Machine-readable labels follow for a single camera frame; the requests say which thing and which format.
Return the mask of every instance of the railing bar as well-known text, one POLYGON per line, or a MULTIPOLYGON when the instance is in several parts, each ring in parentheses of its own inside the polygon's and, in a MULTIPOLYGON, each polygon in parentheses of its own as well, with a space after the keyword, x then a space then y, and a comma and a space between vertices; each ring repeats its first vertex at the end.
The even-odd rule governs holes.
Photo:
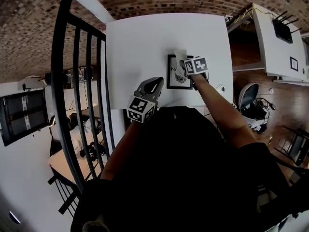
POLYGON ((65 200, 64 204, 60 207, 60 209, 58 210, 61 214, 64 214, 66 212, 66 210, 70 210, 70 206, 73 208, 74 212, 75 209, 72 206, 72 202, 73 200, 76 198, 76 193, 72 193, 67 200, 65 200))
POLYGON ((95 144, 98 162, 100 164, 101 170, 103 171, 104 165, 102 161, 102 156, 98 147, 98 138, 96 135, 96 125, 95 125, 95 117, 92 106, 92 93, 91 93, 91 78, 92 78, 92 70, 91 70, 91 33, 87 34, 87 48, 86 48, 86 83, 87 83, 87 97, 88 97, 88 106, 89 106, 89 117, 91 124, 91 131, 93 135, 93 141, 95 144))
MULTIPOLYGON (((96 169, 97 165, 98 165, 98 161, 94 161, 96 164, 94 165, 94 168, 96 169)), ((89 177, 91 176, 91 174, 88 174, 87 177, 85 178, 85 181, 87 181, 89 179, 89 177)))
POLYGON ((58 188, 58 191, 59 191, 59 193, 60 193, 60 195, 61 195, 61 197, 62 197, 63 203, 64 203, 65 200, 64 200, 64 198, 63 198, 63 196, 62 196, 62 193, 61 193, 61 191, 60 191, 60 189, 59 189, 59 186, 58 186, 58 184, 57 184, 56 181, 55 181, 55 183, 56 183, 56 186, 57 186, 57 188, 58 188))
POLYGON ((105 130, 105 122, 104 122, 104 115, 103 115, 103 104, 102 104, 102 91, 101 91, 101 39, 97 39, 97 68, 98 68, 98 79, 97 79, 97 88, 98 88, 98 110, 100 113, 100 120, 101 120, 101 128, 102 128, 102 135, 104 140, 104 147, 106 158, 110 157, 110 151, 108 149, 108 143, 106 139, 106 130, 105 130))
POLYGON ((105 44, 105 93, 106 93, 106 110, 107 110, 107 119, 110 128, 110 136, 111 136, 111 144, 112 150, 115 149, 115 142, 114 142, 114 133, 112 131, 112 116, 111 116, 111 105, 110 105, 110 95, 108 92, 108 81, 107 81, 107 64, 106 64, 106 44, 105 44))
POLYGON ((82 139, 86 159, 87 159, 92 177, 93 179, 96 179, 97 175, 95 172, 95 168, 93 167, 92 160, 90 158, 90 153, 88 150, 88 143, 86 140, 86 135, 85 135, 85 130, 84 130, 84 124, 82 122, 82 108, 81 108, 81 98, 80 98, 80 92, 79 92, 79 73, 78 73, 80 33, 81 33, 81 29, 76 28, 75 38, 74 38, 74 50, 73 50, 73 85, 74 85, 75 107, 76 107, 76 115, 77 115, 79 132, 81 134, 81 139, 82 139))
POLYGON ((79 27, 81 30, 86 31, 87 33, 91 33, 93 36, 100 38, 104 42, 106 41, 106 35, 102 33, 100 30, 96 29, 95 27, 91 26, 90 24, 84 22, 82 19, 74 16, 73 14, 69 13, 68 15, 68 23, 73 26, 79 27))
POLYGON ((56 126, 61 141, 63 153, 67 160, 68 166, 71 170, 72 176, 78 187, 80 193, 84 190, 84 177, 81 168, 78 164, 71 136, 69 133, 69 127, 67 123, 67 114, 64 103, 63 84, 61 80, 63 72, 63 48, 65 40, 65 32, 67 22, 64 18, 68 17, 70 13, 70 6, 72 0, 62 0, 60 3, 52 45, 52 56, 51 56, 51 86, 52 86, 52 97, 54 103, 54 113, 56 117, 56 126))
POLYGON ((66 189, 67 189, 67 191, 68 191, 68 193, 69 193, 69 195, 71 195, 71 193, 70 193, 70 191, 69 191, 69 189, 68 189, 68 187, 67 187, 67 185, 66 184, 64 184, 64 186, 66 187, 66 189))
POLYGON ((62 184, 61 184, 61 182, 59 181, 59 184, 60 184, 60 186, 61 186, 61 188, 62 188, 62 190, 63 190, 63 192, 64 192, 64 195, 66 196, 66 198, 67 198, 67 200, 69 199, 68 198, 68 196, 67 196, 67 193, 65 192, 65 190, 64 190, 64 188, 63 188, 63 186, 62 186, 62 184))

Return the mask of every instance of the picture frame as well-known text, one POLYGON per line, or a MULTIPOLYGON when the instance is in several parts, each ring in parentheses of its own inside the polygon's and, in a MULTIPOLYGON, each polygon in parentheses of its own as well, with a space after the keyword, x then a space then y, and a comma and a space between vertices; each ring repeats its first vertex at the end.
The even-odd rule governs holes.
POLYGON ((291 69, 298 71, 298 61, 297 61, 297 59, 290 57, 290 66, 291 66, 291 69))
POLYGON ((168 73, 167 73, 167 89, 193 89, 192 80, 187 79, 185 83, 177 83, 173 80, 174 69, 176 65, 176 55, 168 55, 168 73))

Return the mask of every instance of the vaulted brick ceiling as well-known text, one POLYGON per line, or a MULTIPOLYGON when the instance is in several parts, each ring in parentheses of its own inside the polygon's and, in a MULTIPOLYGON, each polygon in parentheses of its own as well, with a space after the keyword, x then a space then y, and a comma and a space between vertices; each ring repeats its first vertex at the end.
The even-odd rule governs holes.
MULTIPOLYGON (((0 82, 50 72, 56 16, 61 0, 0 0, 0 82)), ((236 15, 254 2, 274 12, 288 10, 297 26, 309 30, 309 0, 99 0, 115 19, 156 13, 236 15)), ((78 2, 71 12, 99 30, 105 25, 78 2)), ((64 68, 72 68, 74 28, 68 27, 64 68)), ((80 66, 84 65, 86 35, 81 35, 80 66)))

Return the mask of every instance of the light fixture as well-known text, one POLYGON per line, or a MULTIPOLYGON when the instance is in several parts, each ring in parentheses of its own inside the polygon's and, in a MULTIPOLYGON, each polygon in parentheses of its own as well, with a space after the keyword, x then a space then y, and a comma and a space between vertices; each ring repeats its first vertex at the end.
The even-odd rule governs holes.
POLYGON ((21 222, 18 220, 18 218, 13 214, 12 211, 10 211, 10 218, 11 220, 14 222, 14 223, 17 223, 17 224, 21 224, 21 222))
POLYGON ((49 127, 52 127, 56 124, 56 118, 55 118, 55 115, 53 115, 51 118, 50 118, 50 121, 49 121, 49 127))

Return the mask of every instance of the black router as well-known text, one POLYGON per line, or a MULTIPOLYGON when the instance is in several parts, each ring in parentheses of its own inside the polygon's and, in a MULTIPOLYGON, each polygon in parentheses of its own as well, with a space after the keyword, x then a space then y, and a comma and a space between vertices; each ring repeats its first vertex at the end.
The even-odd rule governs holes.
POLYGON ((286 14, 287 11, 283 12, 281 15, 279 15, 278 17, 276 17, 275 19, 272 20, 272 23, 274 25, 274 29, 275 29, 275 33, 278 39, 281 39, 289 44, 293 43, 293 39, 292 39, 292 33, 301 30, 301 28, 291 32, 290 28, 287 26, 290 23, 296 22, 298 21, 298 19, 291 21, 287 24, 284 24, 283 22, 289 18, 291 18, 293 15, 290 16, 285 16, 281 19, 279 19, 279 17, 282 17, 284 14, 286 14))

